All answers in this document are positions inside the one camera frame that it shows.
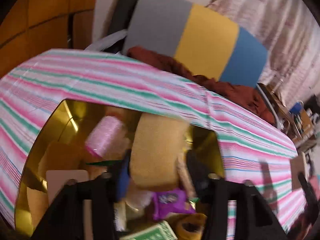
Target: purple wrapper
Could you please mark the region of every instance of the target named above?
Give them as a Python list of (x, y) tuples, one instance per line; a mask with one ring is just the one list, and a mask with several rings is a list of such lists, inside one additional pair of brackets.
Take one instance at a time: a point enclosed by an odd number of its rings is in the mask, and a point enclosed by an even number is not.
[(86, 149), (94, 156), (104, 157), (116, 141), (123, 124), (114, 116), (105, 116), (85, 141)]
[(165, 219), (169, 213), (193, 214), (196, 212), (187, 200), (185, 191), (181, 189), (155, 192), (153, 201), (155, 204), (154, 220)]

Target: pink glitter thread spool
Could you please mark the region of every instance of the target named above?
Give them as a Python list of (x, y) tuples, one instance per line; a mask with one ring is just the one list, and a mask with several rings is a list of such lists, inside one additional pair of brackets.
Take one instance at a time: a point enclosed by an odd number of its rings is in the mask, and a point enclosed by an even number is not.
[(85, 147), (94, 156), (121, 159), (125, 150), (121, 145), (124, 136), (123, 123), (114, 116), (105, 116), (86, 139)]

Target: blue panel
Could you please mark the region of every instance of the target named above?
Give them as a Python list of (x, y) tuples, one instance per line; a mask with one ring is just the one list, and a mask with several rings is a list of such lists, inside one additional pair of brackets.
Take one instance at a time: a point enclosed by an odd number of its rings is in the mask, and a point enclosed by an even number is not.
[(266, 48), (240, 27), (238, 40), (219, 81), (255, 87), (267, 61)]

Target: chair armrest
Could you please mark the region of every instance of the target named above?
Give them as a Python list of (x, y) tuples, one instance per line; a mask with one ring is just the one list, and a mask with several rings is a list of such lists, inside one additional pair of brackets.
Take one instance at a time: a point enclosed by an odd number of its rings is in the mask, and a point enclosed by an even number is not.
[(265, 95), (265, 93), (263, 92), (263, 90), (261, 89), (261, 87), (258, 84), (256, 85), (256, 90), (261, 95), (261, 97), (262, 97), (264, 103), (266, 104), (267, 108), (269, 109), (269, 111), (273, 114), (273, 117), (275, 118), (275, 127), (278, 130), (281, 130), (281, 123), (280, 123), (280, 120), (276, 114), (276, 111), (273, 109), (269, 99), (267, 98), (267, 96)]
[(121, 30), (121, 31), (112, 33), (112, 34), (90, 44), (88, 47), (85, 48), (85, 50), (103, 51), (104, 49), (111, 47), (116, 42), (123, 40), (127, 36), (127, 33), (128, 33), (127, 30)]

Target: gray panel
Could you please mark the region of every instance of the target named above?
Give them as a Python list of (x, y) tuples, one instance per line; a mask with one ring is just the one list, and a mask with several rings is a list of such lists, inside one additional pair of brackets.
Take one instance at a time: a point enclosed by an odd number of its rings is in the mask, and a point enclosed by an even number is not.
[(192, 3), (185, 0), (139, 0), (132, 16), (123, 55), (133, 46), (174, 56)]

